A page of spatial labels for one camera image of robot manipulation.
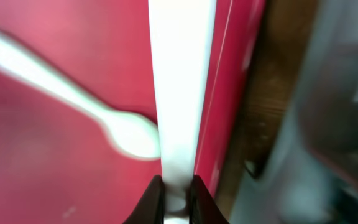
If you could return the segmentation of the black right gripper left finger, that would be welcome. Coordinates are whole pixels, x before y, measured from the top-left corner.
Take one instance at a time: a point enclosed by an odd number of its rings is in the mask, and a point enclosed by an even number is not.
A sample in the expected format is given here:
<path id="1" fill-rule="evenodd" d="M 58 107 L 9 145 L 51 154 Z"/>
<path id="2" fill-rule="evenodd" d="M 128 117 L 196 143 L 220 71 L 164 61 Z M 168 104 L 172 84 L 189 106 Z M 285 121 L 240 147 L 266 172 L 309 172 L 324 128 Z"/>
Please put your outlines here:
<path id="1" fill-rule="evenodd" d="M 165 185 L 155 175 L 124 224 L 163 224 L 165 213 Z"/>

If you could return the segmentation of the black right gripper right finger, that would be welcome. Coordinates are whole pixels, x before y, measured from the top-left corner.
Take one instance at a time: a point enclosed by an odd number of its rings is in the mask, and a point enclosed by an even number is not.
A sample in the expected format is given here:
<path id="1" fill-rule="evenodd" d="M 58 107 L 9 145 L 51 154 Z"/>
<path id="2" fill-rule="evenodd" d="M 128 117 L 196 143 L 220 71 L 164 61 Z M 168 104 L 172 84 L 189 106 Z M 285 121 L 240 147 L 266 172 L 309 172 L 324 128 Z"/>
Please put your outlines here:
<path id="1" fill-rule="evenodd" d="M 229 224 L 198 175 L 191 182 L 189 216 L 190 224 Z"/>

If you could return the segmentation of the white plastic spoon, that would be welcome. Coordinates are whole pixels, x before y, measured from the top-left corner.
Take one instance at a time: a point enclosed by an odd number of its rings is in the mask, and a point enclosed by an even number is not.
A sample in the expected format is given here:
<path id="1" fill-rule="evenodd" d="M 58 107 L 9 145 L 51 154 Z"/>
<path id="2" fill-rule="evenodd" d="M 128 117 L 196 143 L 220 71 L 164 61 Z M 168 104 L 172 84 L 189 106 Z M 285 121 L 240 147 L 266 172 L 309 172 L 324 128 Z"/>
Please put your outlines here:
<path id="1" fill-rule="evenodd" d="M 138 160 L 160 158 L 157 125 L 139 113 L 116 110 L 66 78 L 18 41 L 0 32 L 0 73 L 95 120 L 110 145 Z"/>

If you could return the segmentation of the white plastic fork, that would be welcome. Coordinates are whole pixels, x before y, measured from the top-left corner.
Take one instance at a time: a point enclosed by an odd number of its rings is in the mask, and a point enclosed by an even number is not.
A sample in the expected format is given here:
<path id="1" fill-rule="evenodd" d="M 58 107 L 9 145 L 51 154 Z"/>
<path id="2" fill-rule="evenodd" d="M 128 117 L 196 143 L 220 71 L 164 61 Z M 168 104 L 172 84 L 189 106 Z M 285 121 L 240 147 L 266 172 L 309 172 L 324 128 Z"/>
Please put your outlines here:
<path id="1" fill-rule="evenodd" d="M 195 168 L 215 13 L 215 0 L 149 1 L 165 223 L 190 221 L 188 189 Z"/>

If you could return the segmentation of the grey dishwasher rack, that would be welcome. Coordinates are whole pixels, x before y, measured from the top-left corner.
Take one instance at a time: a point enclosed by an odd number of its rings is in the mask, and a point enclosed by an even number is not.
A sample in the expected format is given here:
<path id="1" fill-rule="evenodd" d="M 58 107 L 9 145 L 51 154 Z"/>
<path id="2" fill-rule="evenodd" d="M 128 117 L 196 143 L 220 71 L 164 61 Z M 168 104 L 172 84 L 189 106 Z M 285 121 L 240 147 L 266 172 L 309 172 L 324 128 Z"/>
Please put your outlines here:
<path id="1" fill-rule="evenodd" d="M 358 223 L 358 1 L 321 1 L 261 174 L 246 163 L 231 223 Z"/>

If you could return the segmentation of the red plastic tray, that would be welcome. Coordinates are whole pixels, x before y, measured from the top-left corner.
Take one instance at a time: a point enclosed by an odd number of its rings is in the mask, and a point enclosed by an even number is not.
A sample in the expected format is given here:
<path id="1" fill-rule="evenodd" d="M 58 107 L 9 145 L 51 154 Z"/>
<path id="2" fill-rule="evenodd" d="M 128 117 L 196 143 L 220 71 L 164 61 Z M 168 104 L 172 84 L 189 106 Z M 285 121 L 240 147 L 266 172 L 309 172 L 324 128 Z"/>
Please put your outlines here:
<path id="1" fill-rule="evenodd" d="M 195 172 L 215 193 L 264 1 L 218 1 Z M 106 105 L 157 119 L 147 1 L 0 1 L 7 33 Z M 122 223 L 159 160 L 0 73 L 0 223 Z"/>

